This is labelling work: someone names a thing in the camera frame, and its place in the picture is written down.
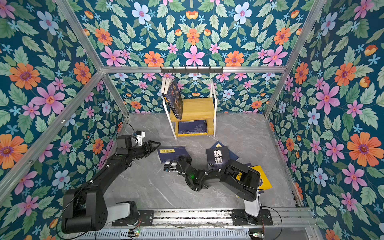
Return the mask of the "black wolf cover book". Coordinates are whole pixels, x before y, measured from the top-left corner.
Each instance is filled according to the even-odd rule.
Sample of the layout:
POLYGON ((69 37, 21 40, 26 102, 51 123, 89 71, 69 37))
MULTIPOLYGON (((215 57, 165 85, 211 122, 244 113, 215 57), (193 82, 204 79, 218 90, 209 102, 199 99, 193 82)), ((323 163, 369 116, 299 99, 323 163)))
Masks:
POLYGON ((206 155, 209 170, 222 169, 231 159, 229 149, 227 147, 207 149, 206 155))

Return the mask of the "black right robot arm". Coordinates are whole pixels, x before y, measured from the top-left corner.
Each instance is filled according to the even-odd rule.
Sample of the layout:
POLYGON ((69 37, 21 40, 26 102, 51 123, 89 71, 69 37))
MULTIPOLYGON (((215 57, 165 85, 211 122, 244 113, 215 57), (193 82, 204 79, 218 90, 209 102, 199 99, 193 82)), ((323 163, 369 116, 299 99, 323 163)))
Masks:
POLYGON ((179 160, 166 162, 164 171, 177 172, 183 176, 187 186, 195 192, 216 184, 225 186, 243 199, 245 204, 245 212, 232 214, 232 217, 251 225, 258 223, 262 211, 260 192, 263 190, 261 174, 258 171, 234 160, 229 160, 224 168, 218 170, 198 170, 192 167, 191 163, 191 158, 181 157, 179 160))

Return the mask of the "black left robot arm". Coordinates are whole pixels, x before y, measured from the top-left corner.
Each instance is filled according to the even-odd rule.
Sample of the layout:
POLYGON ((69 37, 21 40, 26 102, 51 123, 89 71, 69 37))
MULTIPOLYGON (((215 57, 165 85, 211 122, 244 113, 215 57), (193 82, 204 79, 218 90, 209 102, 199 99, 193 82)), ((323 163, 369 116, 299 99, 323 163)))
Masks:
POLYGON ((134 225, 140 220, 134 201, 108 206, 104 194, 114 180, 131 167, 133 161, 148 157, 161 143, 151 140, 141 143, 138 136, 122 135, 116 139, 116 144, 116 152, 94 177, 64 194, 61 215, 63 233, 99 231, 114 221, 123 220, 134 225))

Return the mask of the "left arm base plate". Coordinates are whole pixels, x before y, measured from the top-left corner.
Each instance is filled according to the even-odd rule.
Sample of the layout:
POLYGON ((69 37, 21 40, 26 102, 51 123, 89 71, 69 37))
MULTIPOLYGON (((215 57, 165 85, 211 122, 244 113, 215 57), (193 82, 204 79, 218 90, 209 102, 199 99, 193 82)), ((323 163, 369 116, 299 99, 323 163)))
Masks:
POLYGON ((149 227, 152 226, 154 220, 153 210, 138 210, 126 218, 112 222, 114 227, 149 227))

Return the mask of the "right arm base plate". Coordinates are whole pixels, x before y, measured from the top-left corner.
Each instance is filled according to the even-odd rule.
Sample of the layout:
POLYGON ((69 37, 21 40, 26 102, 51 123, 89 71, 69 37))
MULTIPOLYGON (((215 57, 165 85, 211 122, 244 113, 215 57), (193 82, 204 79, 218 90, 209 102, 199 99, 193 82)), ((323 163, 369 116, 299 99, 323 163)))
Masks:
POLYGON ((257 217, 251 216, 245 210, 232 210, 230 214, 234 226, 272 226, 273 219, 270 210, 261 210, 257 217))

